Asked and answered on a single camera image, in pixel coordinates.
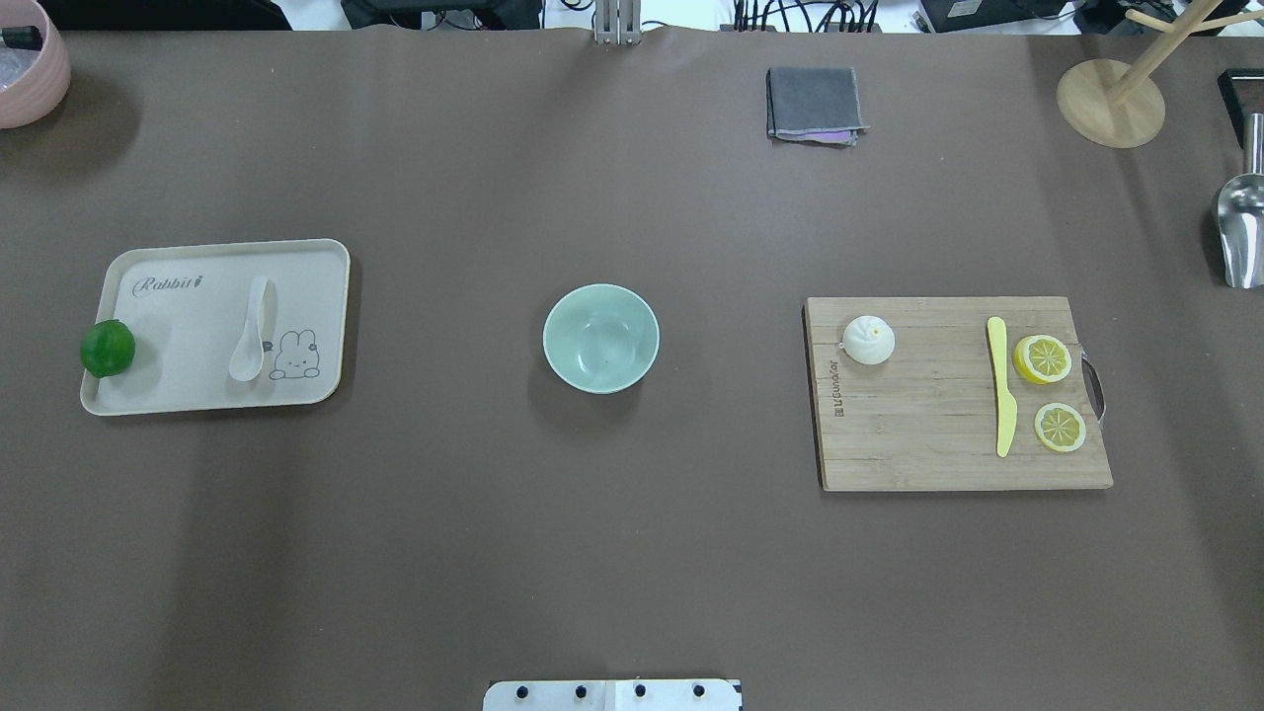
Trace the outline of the bamboo cutting board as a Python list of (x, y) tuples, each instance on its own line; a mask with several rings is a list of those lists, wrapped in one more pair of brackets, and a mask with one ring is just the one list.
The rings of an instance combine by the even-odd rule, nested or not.
[[(839, 349), (854, 318), (878, 316), (897, 345), (865, 366)], [(1007, 326), (1007, 388), (1018, 424), (1007, 455), (996, 455), (996, 391), (986, 320)], [(1092, 399), (1079, 373), (1079, 338), (1062, 296), (810, 297), (805, 337), (817, 407), (817, 449), (828, 492), (1109, 490), (1112, 473)], [(1055, 337), (1071, 350), (1071, 374), (1053, 385), (1024, 380), (1012, 350), (1024, 337)], [(1033, 429), (1036, 410), (1066, 402), (1087, 424), (1083, 447), (1048, 450)]]

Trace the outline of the light green bowl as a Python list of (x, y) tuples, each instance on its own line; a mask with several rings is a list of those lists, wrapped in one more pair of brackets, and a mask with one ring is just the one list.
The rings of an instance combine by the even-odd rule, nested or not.
[(586, 283), (562, 296), (542, 329), (554, 373), (588, 393), (616, 393), (640, 382), (659, 359), (659, 315), (617, 283)]

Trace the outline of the steel scoop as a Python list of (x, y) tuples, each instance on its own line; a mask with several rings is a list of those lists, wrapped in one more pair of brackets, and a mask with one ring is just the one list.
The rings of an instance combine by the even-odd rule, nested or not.
[(1224, 248), (1224, 280), (1235, 288), (1263, 283), (1263, 114), (1244, 121), (1244, 172), (1224, 183), (1216, 197), (1216, 224)]

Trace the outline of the white ceramic soup spoon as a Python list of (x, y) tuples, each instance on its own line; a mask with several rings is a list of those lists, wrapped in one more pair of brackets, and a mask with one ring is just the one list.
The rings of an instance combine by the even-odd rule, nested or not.
[(268, 286), (270, 286), (270, 280), (267, 280), (267, 276), (258, 275), (252, 280), (241, 333), (228, 364), (228, 373), (234, 381), (253, 381), (262, 372), (263, 363), (265, 363), (262, 311), (265, 307)]

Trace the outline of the yellow plastic knife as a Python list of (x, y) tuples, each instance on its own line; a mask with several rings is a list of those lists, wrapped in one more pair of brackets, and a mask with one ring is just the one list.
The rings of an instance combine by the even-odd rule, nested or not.
[(994, 376), (994, 399), (996, 399), (996, 455), (1005, 458), (1011, 449), (1016, 424), (1018, 400), (1007, 388), (1007, 326), (999, 316), (988, 316), (986, 320), (986, 338), (988, 343), (988, 359)]

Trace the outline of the wooden cup stand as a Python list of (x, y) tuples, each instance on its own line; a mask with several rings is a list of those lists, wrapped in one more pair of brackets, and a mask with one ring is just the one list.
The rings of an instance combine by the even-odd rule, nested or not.
[(1173, 22), (1127, 10), (1126, 19), (1157, 32), (1141, 57), (1127, 65), (1120, 59), (1083, 59), (1066, 70), (1057, 86), (1062, 116), (1079, 135), (1117, 149), (1135, 148), (1155, 139), (1165, 119), (1165, 102), (1150, 75), (1177, 46), (1197, 32), (1260, 20), (1263, 11), (1245, 11), (1211, 20), (1218, 1), (1193, 1)]

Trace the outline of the folded grey cloth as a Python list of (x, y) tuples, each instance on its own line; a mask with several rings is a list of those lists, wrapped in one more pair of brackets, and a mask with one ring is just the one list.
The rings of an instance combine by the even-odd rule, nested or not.
[(771, 139), (853, 147), (870, 129), (852, 67), (775, 66), (767, 70), (763, 85)]

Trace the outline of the white steamed bun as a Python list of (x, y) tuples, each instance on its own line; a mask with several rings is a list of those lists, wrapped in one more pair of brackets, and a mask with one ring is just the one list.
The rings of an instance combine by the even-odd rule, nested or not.
[(897, 337), (881, 318), (862, 315), (844, 326), (838, 345), (849, 359), (865, 366), (877, 366), (894, 354)]

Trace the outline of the upper lemon half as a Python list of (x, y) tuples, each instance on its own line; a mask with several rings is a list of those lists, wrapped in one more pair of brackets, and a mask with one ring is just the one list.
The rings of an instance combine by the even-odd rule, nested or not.
[(1071, 374), (1069, 347), (1055, 337), (1024, 337), (1014, 348), (1014, 367), (1026, 381), (1036, 385), (1053, 385)]

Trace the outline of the pink bowl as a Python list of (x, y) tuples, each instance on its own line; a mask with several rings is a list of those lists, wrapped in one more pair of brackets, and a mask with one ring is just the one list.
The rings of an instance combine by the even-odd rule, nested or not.
[(35, 27), (40, 51), (3, 49), (1, 129), (49, 116), (67, 94), (71, 77), (66, 40), (37, 1), (3, 1), (4, 28)]

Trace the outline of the beige rabbit serving tray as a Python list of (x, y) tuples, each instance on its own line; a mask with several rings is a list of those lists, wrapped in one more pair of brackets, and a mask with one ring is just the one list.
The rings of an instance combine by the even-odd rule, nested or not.
[[(249, 382), (228, 364), (258, 275), (265, 363)], [(109, 264), (99, 320), (137, 340), (130, 369), (85, 376), (80, 400), (99, 416), (308, 405), (343, 380), (351, 253), (339, 240), (270, 240), (131, 249)]]

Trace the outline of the green lime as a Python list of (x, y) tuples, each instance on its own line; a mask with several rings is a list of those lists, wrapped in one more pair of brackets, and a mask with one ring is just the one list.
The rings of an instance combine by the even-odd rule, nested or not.
[(95, 324), (80, 345), (80, 361), (86, 372), (96, 378), (118, 376), (130, 369), (135, 359), (137, 340), (121, 320), (112, 319)]

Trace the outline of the lower lemon slice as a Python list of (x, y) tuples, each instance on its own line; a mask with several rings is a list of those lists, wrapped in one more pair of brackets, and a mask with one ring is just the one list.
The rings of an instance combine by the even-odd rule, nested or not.
[(1087, 424), (1079, 411), (1066, 402), (1048, 402), (1039, 407), (1033, 420), (1038, 442), (1048, 450), (1071, 453), (1083, 447)]

